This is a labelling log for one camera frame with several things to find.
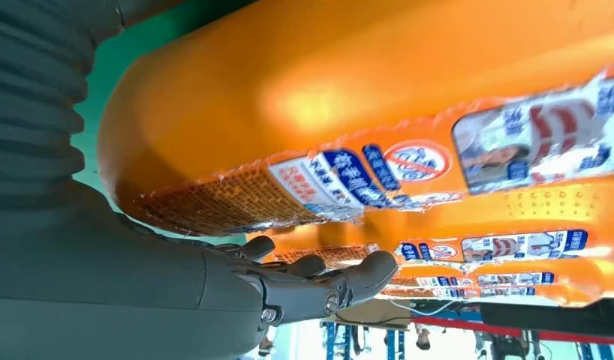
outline floor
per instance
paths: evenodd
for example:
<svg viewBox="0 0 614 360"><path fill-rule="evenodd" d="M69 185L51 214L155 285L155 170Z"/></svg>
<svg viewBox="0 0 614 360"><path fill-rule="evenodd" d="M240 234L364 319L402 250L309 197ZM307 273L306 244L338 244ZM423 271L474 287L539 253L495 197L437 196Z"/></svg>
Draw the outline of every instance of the floor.
<svg viewBox="0 0 614 360"><path fill-rule="evenodd" d="M97 169L97 131L108 97L125 69L142 54L149 53L251 1L187 0L101 45L97 51L95 69L88 78L89 98L76 106L77 111L85 119L86 127L83 133L73 137L72 143L84 153L86 168L76 174L75 179L104 192ZM235 236L203 238L203 240L213 243L244 243L245 238Z"/></svg>

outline white cable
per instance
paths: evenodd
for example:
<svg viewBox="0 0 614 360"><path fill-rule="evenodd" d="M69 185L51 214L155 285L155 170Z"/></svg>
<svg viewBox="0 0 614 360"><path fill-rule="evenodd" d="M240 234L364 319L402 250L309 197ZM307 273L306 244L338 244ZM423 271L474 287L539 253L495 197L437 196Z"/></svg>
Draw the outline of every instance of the white cable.
<svg viewBox="0 0 614 360"><path fill-rule="evenodd" d="M442 312L442 310L444 310L444 309L448 308L449 306L451 306L452 304L454 304L454 303L455 303L455 300L453 300L453 301L449 302L448 304L446 304L446 305L444 305L444 306L440 307L439 309L437 309L437 310L433 311L432 313L423 313L423 312L421 312L421 311L418 311L418 310L413 309L412 307L408 307L408 306L400 305L400 304L396 303L396 302L395 302L395 301L393 301L393 300L389 300L389 301L391 302L391 304L393 304L393 305L397 306L398 308L402 308L402 309L406 309L406 310L409 310L409 311L413 311L414 313L416 313L416 314L418 314L418 315L421 315L421 316L423 316L423 317L432 317L433 315L436 315L436 314L438 314L438 313Z"/></svg>

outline metal screw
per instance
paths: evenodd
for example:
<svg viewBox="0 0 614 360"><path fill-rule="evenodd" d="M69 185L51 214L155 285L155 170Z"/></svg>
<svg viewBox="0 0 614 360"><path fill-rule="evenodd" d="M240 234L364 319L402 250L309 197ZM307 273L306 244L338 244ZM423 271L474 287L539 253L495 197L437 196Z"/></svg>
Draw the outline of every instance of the metal screw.
<svg viewBox="0 0 614 360"><path fill-rule="evenodd" d="M333 313L334 311L338 310L338 294L333 292L327 296L327 300L325 301L325 308L330 313Z"/></svg>
<svg viewBox="0 0 614 360"><path fill-rule="evenodd" d="M260 318L266 322L266 323L270 323L274 320L276 320L276 317L278 316L278 311L274 310L274 309L263 309L263 313L260 315Z"/></svg>

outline black cable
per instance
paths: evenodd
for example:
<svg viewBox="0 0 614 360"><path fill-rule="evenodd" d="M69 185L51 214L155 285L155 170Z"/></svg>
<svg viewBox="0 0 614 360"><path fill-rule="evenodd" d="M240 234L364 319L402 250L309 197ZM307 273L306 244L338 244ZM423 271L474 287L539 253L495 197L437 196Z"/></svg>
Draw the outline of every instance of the black cable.
<svg viewBox="0 0 614 360"><path fill-rule="evenodd" d="M552 360L552 350L548 347L548 345L544 344L544 343L539 343L540 347L545 347L546 349L548 349L548 353L550 353L550 359Z"/></svg>

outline robotic hand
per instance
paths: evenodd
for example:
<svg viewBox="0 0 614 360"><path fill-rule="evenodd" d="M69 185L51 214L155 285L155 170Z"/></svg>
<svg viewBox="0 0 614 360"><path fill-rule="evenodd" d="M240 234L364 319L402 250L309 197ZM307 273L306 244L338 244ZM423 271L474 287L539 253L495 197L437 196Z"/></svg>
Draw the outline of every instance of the robotic hand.
<svg viewBox="0 0 614 360"><path fill-rule="evenodd" d="M230 266L259 289L263 295L261 319L272 326L328 317L339 309L366 302L391 281L398 269L386 251L372 253L359 265L326 273L324 261L316 255L304 256L293 264L255 262L273 249L274 243L267 236L254 238L243 247L216 248L238 259Z"/></svg>

